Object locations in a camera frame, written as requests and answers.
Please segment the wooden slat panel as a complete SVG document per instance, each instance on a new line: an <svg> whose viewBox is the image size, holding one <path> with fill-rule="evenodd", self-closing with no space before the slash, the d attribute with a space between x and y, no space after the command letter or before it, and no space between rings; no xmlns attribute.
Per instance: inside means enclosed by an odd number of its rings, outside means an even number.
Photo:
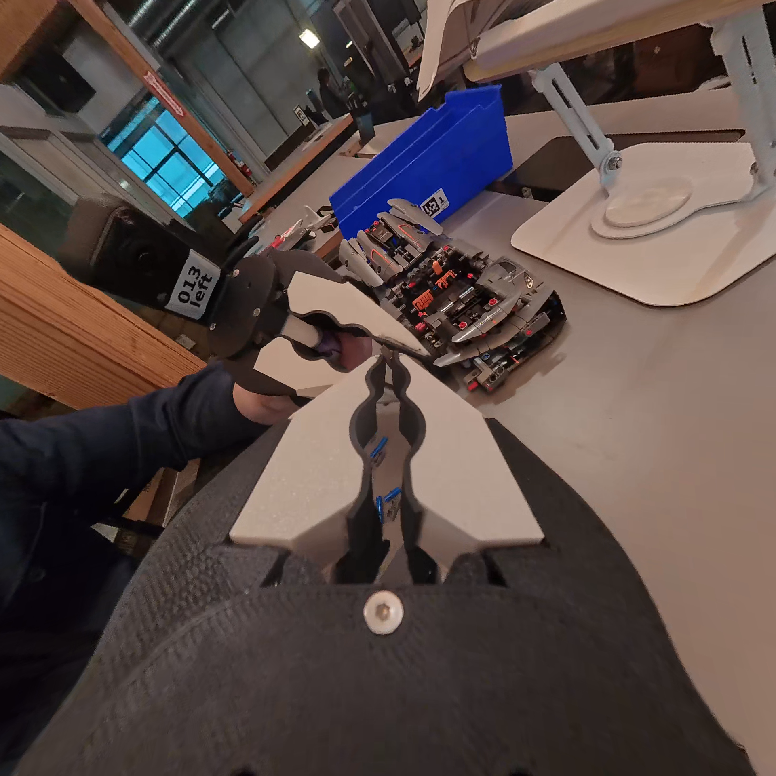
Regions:
<svg viewBox="0 0 776 776"><path fill-rule="evenodd" d="M204 366L1 226L2 375L82 410L177 385Z"/></svg>

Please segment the red sign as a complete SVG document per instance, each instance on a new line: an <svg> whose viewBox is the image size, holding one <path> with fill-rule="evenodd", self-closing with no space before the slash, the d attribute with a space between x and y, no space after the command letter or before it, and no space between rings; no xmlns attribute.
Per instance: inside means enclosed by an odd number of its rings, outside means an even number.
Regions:
<svg viewBox="0 0 776 776"><path fill-rule="evenodd" d="M143 75L143 82L147 85L148 90L166 106L166 109L176 116L176 120L187 117L185 108L170 92L168 85L160 79L156 71L147 70Z"/></svg>

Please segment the window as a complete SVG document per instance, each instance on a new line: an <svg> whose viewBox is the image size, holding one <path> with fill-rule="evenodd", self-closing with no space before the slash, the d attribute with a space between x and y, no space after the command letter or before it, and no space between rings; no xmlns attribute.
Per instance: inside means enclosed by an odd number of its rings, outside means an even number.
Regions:
<svg viewBox="0 0 776 776"><path fill-rule="evenodd" d="M241 193L156 98L122 112L102 143L180 217L210 205L223 216Z"/></svg>

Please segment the person's left forearm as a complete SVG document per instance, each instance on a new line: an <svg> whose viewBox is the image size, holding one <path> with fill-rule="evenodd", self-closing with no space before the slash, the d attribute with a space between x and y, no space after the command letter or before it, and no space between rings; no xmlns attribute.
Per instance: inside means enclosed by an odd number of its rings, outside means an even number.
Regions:
<svg viewBox="0 0 776 776"><path fill-rule="evenodd" d="M177 386L35 422L2 421L2 492L34 498L116 496L143 487L162 468L180 470L256 440L271 424L243 414L234 381L210 365Z"/></svg>

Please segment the wooden table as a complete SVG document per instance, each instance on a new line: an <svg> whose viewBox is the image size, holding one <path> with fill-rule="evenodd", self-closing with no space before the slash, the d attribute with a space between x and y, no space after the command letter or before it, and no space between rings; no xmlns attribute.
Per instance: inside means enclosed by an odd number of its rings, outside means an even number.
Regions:
<svg viewBox="0 0 776 776"><path fill-rule="evenodd" d="M242 202L236 217L239 225L246 224L272 202L282 201L356 135L357 125L350 114L315 131Z"/></svg>

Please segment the pile of small lego pieces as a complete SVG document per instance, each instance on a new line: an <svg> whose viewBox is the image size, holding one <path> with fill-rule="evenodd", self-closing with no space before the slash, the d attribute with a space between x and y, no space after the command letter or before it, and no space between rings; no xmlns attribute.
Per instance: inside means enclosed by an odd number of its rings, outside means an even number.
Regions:
<svg viewBox="0 0 776 776"><path fill-rule="evenodd" d="M373 502L381 525L394 521L400 507L401 473L396 468L395 458L387 436L383 436L369 453Z"/></svg>

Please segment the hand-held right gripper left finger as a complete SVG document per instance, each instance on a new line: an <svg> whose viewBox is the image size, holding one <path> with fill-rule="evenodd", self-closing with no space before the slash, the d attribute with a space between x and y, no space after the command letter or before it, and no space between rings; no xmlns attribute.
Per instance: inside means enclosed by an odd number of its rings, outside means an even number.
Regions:
<svg viewBox="0 0 776 776"><path fill-rule="evenodd" d="M232 543L269 546L330 568L336 582L375 582L390 544L373 495L386 358L374 356L298 410L230 529Z"/></svg>

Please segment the white adjustable stand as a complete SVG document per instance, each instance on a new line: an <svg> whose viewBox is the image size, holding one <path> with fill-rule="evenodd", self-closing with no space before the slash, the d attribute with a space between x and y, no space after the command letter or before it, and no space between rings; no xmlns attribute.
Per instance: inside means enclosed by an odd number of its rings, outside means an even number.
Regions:
<svg viewBox="0 0 776 776"><path fill-rule="evenodd" d="M774 257L775 71L762 2L551 2L482 32L468 78L529 72L593 170L511 246L648 306L703 301ZM700 23L745 133L616 151L561 61Z"/></svg>

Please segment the blue storage bin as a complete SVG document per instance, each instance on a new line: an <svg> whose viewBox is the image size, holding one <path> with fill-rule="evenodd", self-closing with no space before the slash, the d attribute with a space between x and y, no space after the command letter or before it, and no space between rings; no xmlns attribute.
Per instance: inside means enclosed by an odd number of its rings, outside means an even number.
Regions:
<svg viewBox="0 0 776 776"><path fill-rule="evenodd" d="M441 187L450 201L435 219L441 222L512 169L500 86L449 92L440 108L427 110L330 202L342 236L355 238L391 199L419 207Z"/></svg>

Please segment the person's left hand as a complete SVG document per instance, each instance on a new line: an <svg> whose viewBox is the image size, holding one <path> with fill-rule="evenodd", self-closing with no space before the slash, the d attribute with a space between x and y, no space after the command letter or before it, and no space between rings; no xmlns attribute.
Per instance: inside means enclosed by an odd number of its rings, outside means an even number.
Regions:
<svg viewBox="0 0 776 776"><path fill-rule="evenodd" d="M340 371L352 372L373 354L373 341L347 332L332 333L337 347L332 352L334 363ZM298 405L288 396L264 396L251 393L234 384L234 405L247 420L260 425L273 425L290 418Z"/></svg>

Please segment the grey lego car model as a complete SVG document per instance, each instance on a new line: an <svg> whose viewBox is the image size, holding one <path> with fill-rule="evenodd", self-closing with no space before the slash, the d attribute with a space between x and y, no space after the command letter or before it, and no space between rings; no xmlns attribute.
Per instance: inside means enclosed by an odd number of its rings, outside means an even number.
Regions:
<svg viewBox="0 0 776 776"><path fill-rule="evenodd" d="M566 311L532 270L448 236L406 199L388 207L342 240L340 262L375 290L437 370L459 367L469 391L493 393L557 338Z"/></svg>

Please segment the wooden beam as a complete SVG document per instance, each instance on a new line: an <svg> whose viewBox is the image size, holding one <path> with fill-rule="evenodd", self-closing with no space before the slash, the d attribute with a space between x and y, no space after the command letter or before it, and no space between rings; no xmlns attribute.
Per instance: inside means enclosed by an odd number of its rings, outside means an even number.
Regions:
<svg viewBox="0 0 776 776"><path fill-rule="evenodd" d="M2 82L12 79L34 52L52 34L60 21L63 10L72 9L84 20L97 36L121 59L127 68L139 78L143 86L143 75L147 70L158 73L187 111L185 119L177 122L197 142L225 176L246 197L255 187L235 166L208 129L188 110L180 97L161 75L160 67L155 66L150 53L145 53L140 43L136 43L109 16L102 5L92 1L2 1L1 2L1 38L2 38Z"/></svg>

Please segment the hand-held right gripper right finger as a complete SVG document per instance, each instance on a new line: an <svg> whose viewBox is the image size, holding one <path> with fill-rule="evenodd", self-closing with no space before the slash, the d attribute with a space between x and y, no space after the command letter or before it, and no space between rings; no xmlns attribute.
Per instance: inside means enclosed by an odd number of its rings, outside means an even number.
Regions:
<svg viewBox="0 0 776 776"><path fill-rule="evenodd" d="M411 580L434 584L465 555L539 545L544 532L486 418L408 356L391 364L400 404L401 533Z"/></svg>

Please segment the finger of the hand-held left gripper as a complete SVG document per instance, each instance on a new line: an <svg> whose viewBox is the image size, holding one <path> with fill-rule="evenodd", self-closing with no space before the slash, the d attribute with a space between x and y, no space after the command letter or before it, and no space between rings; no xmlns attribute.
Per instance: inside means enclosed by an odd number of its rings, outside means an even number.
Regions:
<svg viewBox="0 0 776 776"><path fill-rule="evenodd" d="M381 305L346 280L296 272L286 289L289 313L321 331L368 337L393 351L430 363L420 341Z"/></svg>
<svg viewBox="0 0 776 776"><path fill-rule="evenodd" d="M286 395L313 399L367 360L366 340L337 339L335 344L340 344L341 350L331 363L324 357L303 357L289 339L274 339L258 353L254 371L265 381L283 386Z"/></svg>

